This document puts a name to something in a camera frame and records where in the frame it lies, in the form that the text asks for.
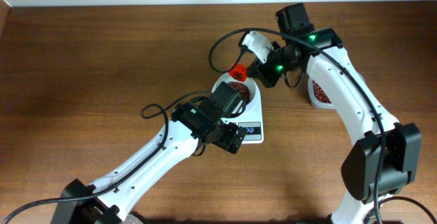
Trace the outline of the clear plastic food container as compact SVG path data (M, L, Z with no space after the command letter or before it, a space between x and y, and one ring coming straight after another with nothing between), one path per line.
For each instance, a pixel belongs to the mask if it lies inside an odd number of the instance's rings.
M310 103L315 109L334 109L333 103L323 89L311 78L308 80Z

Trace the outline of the red adzuki beans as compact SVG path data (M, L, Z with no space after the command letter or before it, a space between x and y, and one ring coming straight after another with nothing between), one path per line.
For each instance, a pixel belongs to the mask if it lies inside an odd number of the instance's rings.
M315 96L315 99L321 103L330 104L330 99L325 94L323 89L315 81L312 81L312 83L313 83L313 94Z

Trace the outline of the white digital kitchen scale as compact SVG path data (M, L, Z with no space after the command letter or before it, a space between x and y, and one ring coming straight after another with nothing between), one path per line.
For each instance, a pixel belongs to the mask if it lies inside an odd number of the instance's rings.
M262 117L262 99L259 87L256 84L257 94L254 101L255 107L248 113L244 113L236 118L222 118L226 124L234 123L238 126L246 128L247 134L243 140L243 144L256 144L264 141L264 124Z

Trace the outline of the red beans in bowl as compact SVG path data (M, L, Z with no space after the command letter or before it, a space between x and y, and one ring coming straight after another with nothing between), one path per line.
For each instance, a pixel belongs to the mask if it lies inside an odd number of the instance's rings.
M250 89L244 83L232 81L232 82L228 82L228 84L242 95L242 97L246 100L247 104L250 103L251 101Z

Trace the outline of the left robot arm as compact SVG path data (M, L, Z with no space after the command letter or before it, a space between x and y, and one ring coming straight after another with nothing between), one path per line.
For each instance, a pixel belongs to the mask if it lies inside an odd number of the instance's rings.
M207 96L177 104L156 136L107 175L84 185L72 181L62 192L71 202L57 204L52 223L124 223L142 196L172 167L196 150L214 144L238 152L245 128L225 118L241 115L246 98L226 82Z

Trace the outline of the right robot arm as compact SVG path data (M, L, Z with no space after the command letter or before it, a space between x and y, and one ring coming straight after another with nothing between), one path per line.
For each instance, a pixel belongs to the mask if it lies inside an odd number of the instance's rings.
M303 3L276 13L281 47L265 29L248 29L240 46L256 55L247 76L274 87L297 68L327 95L346 126L352 149L341 166L347 191L328 223L368 223L374 206L415 180L422 136L401 124L376 99L354 69L343 42L330 28L316 29Z

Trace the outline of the white round bowl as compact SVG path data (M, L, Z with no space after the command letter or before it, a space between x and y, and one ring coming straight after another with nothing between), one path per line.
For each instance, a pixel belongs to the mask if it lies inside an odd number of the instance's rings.
M226 82L226 83L237 82L237 83L241 83L241 84L245 85L247 87L247 89L249 90L248 91L249 97L247 98L245 111L248 113L249 111L251 111L255 107L256 101L254 101L254 99L255 99L255 95L257 94L257 88L256 88L255 81L253 79L247 77L245 81L239 81L239 80L233 78L230 74L225 73L218 78L218 80L216 81L216 83L214 84L214 86L212 88L212 92L222 82Z

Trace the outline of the orange plastic measuring scoop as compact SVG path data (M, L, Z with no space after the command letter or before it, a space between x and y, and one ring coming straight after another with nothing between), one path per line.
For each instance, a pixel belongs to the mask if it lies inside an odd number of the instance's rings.
M247 68L243 64L237 64L228 74L235 80L245 82L247 79Z

